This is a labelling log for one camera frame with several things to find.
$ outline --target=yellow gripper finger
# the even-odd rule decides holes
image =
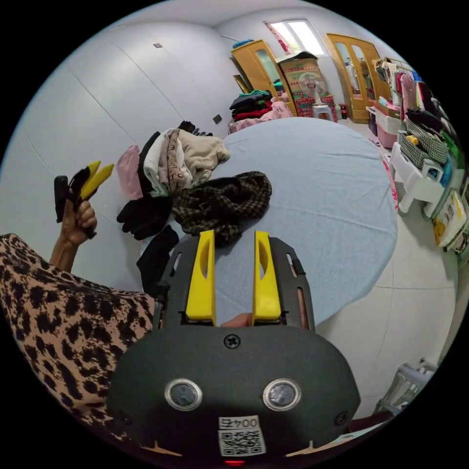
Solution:
[[[114,165],[107,165],[104,166],[100,171],[94,174],[94,176],[90,177],[86,184],[83,186],[82,191],[80,193],[80,198],[82,200],[87,200],[93,192],[98,189],[98,187],[106,181],[112,174],[112,170]]]
[[[256,231],[255,244],[252,325],[256,321],[276,321],[281,315],[269,234]]]
[[[212,321],[216,324],[215,307],[215,237],[214,231],[200,234],[186,305],[190,321]]]

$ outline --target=black glove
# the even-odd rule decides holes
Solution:
[[[157,235],[164,228],[171,214],[171,205],[171,197],[144,195],[128,202],[117,215],[117,222],[123,223],[124,233],[130,233],[140,241]]]
[[[147,246],[137,267],[142,277],[143,291],[153,298],[158,297],[158,282],[161,280],[170,259],[170,251],[179,242],[179,237],[171,226],[157,234]]]
[[[189,121],[182,121],[179,124],[178,128],[180,128],[181,130],[185,130],[186,132],[192,133],[195,129],[195,125]]]

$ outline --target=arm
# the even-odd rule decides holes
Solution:
[[[66,241],[62,234],[57,239],[49,263],[60,270],[70,273],[77,255],[78,246]]]
[[[82,202],[77,211],[68,200],[65,203],[64,218],[49,264],[71,273],[77,250],[87,240],[86,228],[95,229],[98,221],[88,201]]]

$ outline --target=tiled floor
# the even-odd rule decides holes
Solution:
[[[339,122],[377,140],[367,125]],[[389,154],[382,146],[377,150]],[[396,188],[401,196],[397,177]],[[373,290],[317,327],[344,354],[355,375],[362,396],[355,418],[373,412],[401,364],[423,357],[437,363],[454,313],[455,255],[436,247],[418,202],[405,218],[396,216],[396,249]]]

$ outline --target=plaid scarf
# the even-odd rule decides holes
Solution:
[[[261,218],[269,207],[272,186],[262,172],[212,179],[173,196],[172,214],[184,233],[215,231],[216,247],[227,246],[243,232],[242,220]]]

